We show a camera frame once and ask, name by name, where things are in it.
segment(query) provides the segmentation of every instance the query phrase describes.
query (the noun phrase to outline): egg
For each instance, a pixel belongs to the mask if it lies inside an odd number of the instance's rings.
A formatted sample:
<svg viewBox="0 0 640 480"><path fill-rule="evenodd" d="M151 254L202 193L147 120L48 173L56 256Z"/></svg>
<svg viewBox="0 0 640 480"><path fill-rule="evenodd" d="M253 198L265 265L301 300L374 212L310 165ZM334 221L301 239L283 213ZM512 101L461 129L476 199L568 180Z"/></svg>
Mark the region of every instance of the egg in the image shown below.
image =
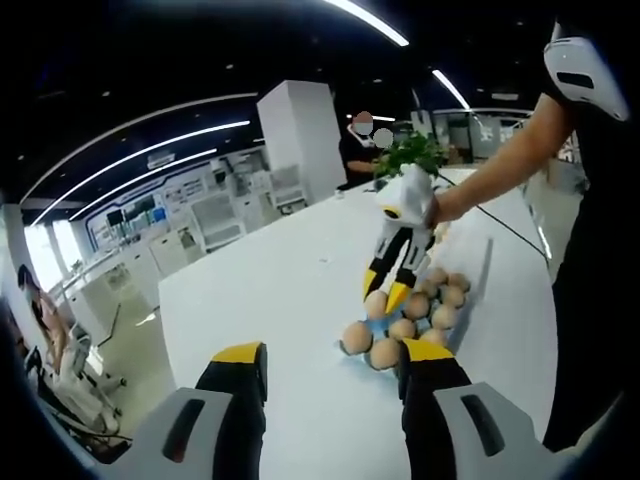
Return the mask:
<svg viewBox="0 0 640 480"><path fill-rule="evenodd" d="M434 285L442 285L447 281L447 272L443 268L436 267L427 277Z"/></svg>
<svg viewBox="0 0 640 480"><path fill-rule="evenodd" d="M386 316L388 295L382 290L374 290L364 301L364 309L369 320L382 320Z"/></svg>
<svg viewBox="0 0 640 480"><path fill-rule="evenodd" d="M389 328L389 336L396 340L403 338L413 338L416 335L416 324L406 318L401 318L393 322Z"/></svg>
<svg viewBox="0 0 640 480"><path fill-rule="evenodd" d="M429 296L424 292L413 292L404 304L404 316L409 320L418 320L429 313Z"/></svg>
<svg viewBox="0 0 640 480"><path fill-rule="evenodd" d="M376 370L394 367L400 359L400 344L393 338L378 340L369 352L369 363Z"/></svg>
<svg viewBox="0 0 640 480"><path fill-rule="evenodd" d="M364 353L371 348L373 334L364 322L349 325L342 334L342 348L349 355Z"/></svg>
<svg viewBox="0 0 640 480"><path fill-rule="evenodd" d="M431 325L437 330L448 330L456 325L456 310L449 305L440 305L433 312Z"/></svg>
<svg viewBox="0 0 640 480"><path fill-rule="evenodd" d="M460 308L464 305L464 292L456 286L448 285L444 288L442 303L445 305L451 305L455 308Z"/></svg>
<svg viewBox="0 0 640 480"><path fill-rule="evenodd" d="M463 273L449 274L449 280L447 281L447 284L458 287L463 292L468 292L469 288L471 288L469 279Z"/></svg>
<svg viewBox="0 0 640 480"><path fill-rule="evenodd" d="M438 286L427 278L418 285L416 291L426 293L429 298L435 298L438 295Z"/></svg>
<svg viewBox="0 0 640 480"><path fill-rule="evenodd" d="M444 330L438 330L436 328L432 328L424 332L420 336L420 340L426 340L427 342L435 343L441 347L447 346L447 334Z"/></svg>

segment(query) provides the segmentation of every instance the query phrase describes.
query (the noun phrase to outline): white table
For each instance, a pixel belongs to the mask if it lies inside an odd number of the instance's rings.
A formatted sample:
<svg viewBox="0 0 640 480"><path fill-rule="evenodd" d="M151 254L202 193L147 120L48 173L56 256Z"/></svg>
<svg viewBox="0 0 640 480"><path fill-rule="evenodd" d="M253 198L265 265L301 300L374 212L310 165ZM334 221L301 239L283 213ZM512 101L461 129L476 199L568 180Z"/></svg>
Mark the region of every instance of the white table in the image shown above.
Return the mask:
<svg viewBox="0 0 640 480"><path fill-rule="evenodd" d="M448 170L454 181L469 173ZM335 348L343 328L363 316L363 275L381 225L374 194L360 190L269 225L160 284L177 386L193 387L227 346L267 344L261 478L410 478L395 381L353 368ZM486 207L542 248L519 191ZM545 261L478 210L460 222L494 245L458 360L473 381L488 382L527 412L541 438L557 358Z"/></svg>

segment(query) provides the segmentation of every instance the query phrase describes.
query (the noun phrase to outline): potted plant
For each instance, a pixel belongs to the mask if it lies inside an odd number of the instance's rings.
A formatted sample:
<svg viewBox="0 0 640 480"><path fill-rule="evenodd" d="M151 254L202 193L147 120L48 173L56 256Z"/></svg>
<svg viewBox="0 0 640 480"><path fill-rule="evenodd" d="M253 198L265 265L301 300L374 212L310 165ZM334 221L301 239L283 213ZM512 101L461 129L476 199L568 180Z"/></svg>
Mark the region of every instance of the potted plant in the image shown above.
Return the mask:
<svg viewBox="0 0 640 480"><path fill-rule="evenodd" d="M415 163L430 175L437 176L447 155L432 135L425 137L413 132L404 140L393 142L386 148L375 165L376 190L386 184L383 177L402 175L400 166Z"/></svg>

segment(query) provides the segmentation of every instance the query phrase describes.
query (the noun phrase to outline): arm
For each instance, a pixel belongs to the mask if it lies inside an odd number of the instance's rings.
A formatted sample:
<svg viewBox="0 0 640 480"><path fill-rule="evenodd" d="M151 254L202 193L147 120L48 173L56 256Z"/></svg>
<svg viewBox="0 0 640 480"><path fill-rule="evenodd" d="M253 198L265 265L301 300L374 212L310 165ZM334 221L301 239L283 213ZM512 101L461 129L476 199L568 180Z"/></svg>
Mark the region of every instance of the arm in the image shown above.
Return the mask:
<svg viewBox="0 0 640 480"><path fill-rule="evenodd" d="M43 315L48 316L48 324L50 325L50 334L53 338L53 368L56 373L60 373L60 363L62 354L68 342L69 329L65 322L62 321L58 314L55 303L45 292L40 292L40 301L43 303Z"/></svg>
<svg viewBox="0 0 640 480"><path fill-rule="evenodd" d="M460 185L438 197L437 221L455 220L531 177L562 147L573 131L568 113L542 94L525 127Z"/></svg>
<svg viewBox="0 0 640 480"><path fill-rule="evenodd" d="M375 165L361 160L351 160L347 162L347 168L352 172L373 173Z"/></svg>

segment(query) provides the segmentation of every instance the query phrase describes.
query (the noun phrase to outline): ceiling light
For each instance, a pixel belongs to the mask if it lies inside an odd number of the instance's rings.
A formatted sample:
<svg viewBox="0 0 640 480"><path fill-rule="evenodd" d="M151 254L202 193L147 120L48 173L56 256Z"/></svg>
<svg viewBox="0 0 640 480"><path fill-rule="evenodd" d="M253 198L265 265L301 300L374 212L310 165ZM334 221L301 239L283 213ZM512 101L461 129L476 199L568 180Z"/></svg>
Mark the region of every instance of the ceiling light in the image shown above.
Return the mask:
<svg viewBox="0 0 640 480"><path fill-rule="evenodd" d="M155 112L147 113L146 115L142 115L141 117L137 117L137 118L134 118L133 120L129 120L128 122L122 123L122 124L118 125L117 127L114 127L111 130L108 130L108 131L98 135L97 137L92 138L87 143L85 143L85 144L81 145L80 147L76 148L73 152L65 155L55 165L50 167L38 180L36 180L33 183L33 185L31 185L31 187L29 187L29 190L27 190L27 192L24 195L22 195L22 198L20 199L20 203L22 204L27 198L29 198L29 196L42 184L42 182L44 182L47 179L47 177L49 177L49 175L51 175L53 172L58 170L62 165L64 165L70 159L72 159L73 157L76 157L77 155L79 155L80 153L84 152L89 147L97 144L98 142L101 142L102 140L104 140L106 138L109 138L110 136L114 135L115 133L118 133L118 132L120 132L120 131L122 131L122 130L124 130L126 128L129 128L132 125L136 125L136 124L141 123L143 121L149 120L150 118L155 118L155 117L158 117L160 115L164 115L164 114L169 113L169 112L174 112L176 110L182 110L184 108L195 107L197 105L203 105L205 103L221 102L221 101L226 101L226 100L234 100L234 99L238 99L238 98L249 98L249 97L257 97L257 96L258 96L257 92L252 92L252 93L235 93L235 94L232 94L232 95L222 95L222 96L219 96L219 97L204 98L204 99L200 99L200 100L194 100L192 102L181 103L179 105L172 105L171 107L163 108L161 110L156 110Z"/></svg>
<svg viewBox="0 0 640 480"><path fill-rule="evenodd" d="M395 122L396 119L393 117L379 117L378 115L371 115L374 120L379 120L381 122ZM353 118L353 115L348 114L347 118Z"/></svg>
<svg viewBox="0 0 640 480"><path fill-rule="evenodd" d="M349 0L324 0L324 1L338 8L341 8L345 12L350 13L355 17L358 17L363 22L368 23L373 28L375 28L380 33L382 33L387 38L389 38L391 41L395 42L397 45L401 47L406 47L407 45L409 45L409 42L407 41L407 39L404 38L402 35L400 35L396 30L391 28L389 25L387 25L386 23L384 23L382 20L375 17L371 13L367 12L364 8L359 7L354 3L351 3Z"/></svg>
<svg viewBox="0 0 640 480"><path fill-rule="evenodd" d="M504 100L507 102L515 102L518 99L519 95L517 93L492 93L491 98L494 100Z"/></svg>
<svg viewBox="0 0 640 480"><path fill-rule="evenodd" d="M170 138L169 140L165 140L164 142L156 143L155 145L151 145L150 147L143 148L142 150L139 150L139 151L137 151L135 153L132 153L131 155L128 155L128 156L118 160L117 162L112 163L111 165L108 165L108 166L104 167L102 170L94 173L93 175L85 178L84 180L82 180L77 185L74 185L69 191L67 191L66 193L63 193L60 197L56 198L53 202L51 202L51 205L49 205L38 216L38 218L36 218L33 221L33 223L31 225L35 225L40 220L42 220L47 213L49 213L51 210L53 210L55 208L56 205L58 205L61 201L63 201L65 198L67 198L69 195L71 195L73 192L75 192L79 188L84 187L87 183L91 182L92 180L95 180L100 175L108 172L109 170L111 170L112 168L117 167L118 165L123 164L124 162L127 162L127 161L131 160L132 158L135 158L135 157L137 157L139 155L142 155L144 153L150 152L151 150L154 150L156 148L164 147L165 145L169 145L170 143L174 143L174 142L178 142L180 140L184 140L186 138L195 137L197 135L202 135L204 133L216 132L218 130L225 130L227 128L242 127L242 126L245 126L245 125L249 125L249 123L251 123L249 120L245 120L244 122L228 123L226 125L218 125L217 127L205 128L204 130L198 130L197 132L191 132L191 133L187 133L185 135L180 135L179 137Z"/></svg>
<svg viewBox="0 0 640 480"><path fill-rule="evenodd" d="M215 153L217 152L218 149L217 148L213 148L211 150L207 150L206 152L200 152L200 153L196 153L195 155L191 155L189 157L185 157L181 160L176 160L175 162L171 162L171 163L167 163L166 165L163 165L162 167L156 168L155 170L151 170L150 172L145 173L144 175L140 175L139 177L134 178L133 180L129 180L128 182L123 183L122 185L120 185L119 187L114 188L113 190L111 190L108 193L105 193L104 195L102 195L101 197L97 198L96 200L94 200L93 202L91 202L88 205L85 205L81 210L79 210L77 213L74 213L73 216L69 219L71 220L75 220L76 218L78 218L80 215L82 215L84 212L86 212L87 210L89 210L91 207L93 207L94 205L102 202L104 199L110 197L111 195L113 195L114 193L119 192L120 190L123 190L127 187L130 187L131 185L133 185L134 183L139 182L140 180L144 180L147 177L150 177L151 175L155 175L156 173L162 171L162 170L166 170L167 168L171 168L171 167L175 167L176 165L180 165L181 163L185 163L188 162L190 160L194 160L196 158L200 158L200 157L204 157L205 155L209 155L210 153Z"/></svg>
<svg viewBox="0 0 640 480"><path fill-rule="evenodd" d="M447 77L445 77L444 73L442 73L440 70L434 70L432 73L433 73L433 76L436 77L438 79L438 81L447 90L449 90L451 92L451 95L456 97L456 100L458 100L458 102L460 102L460 105L462 105L462 108L464 108L467 112L470 112L471 111L471 107L469 106L467 101L464 99L464 97L460 94L458 89L453 86L453 83L451 83L449 81L449 79Z"/></svg>

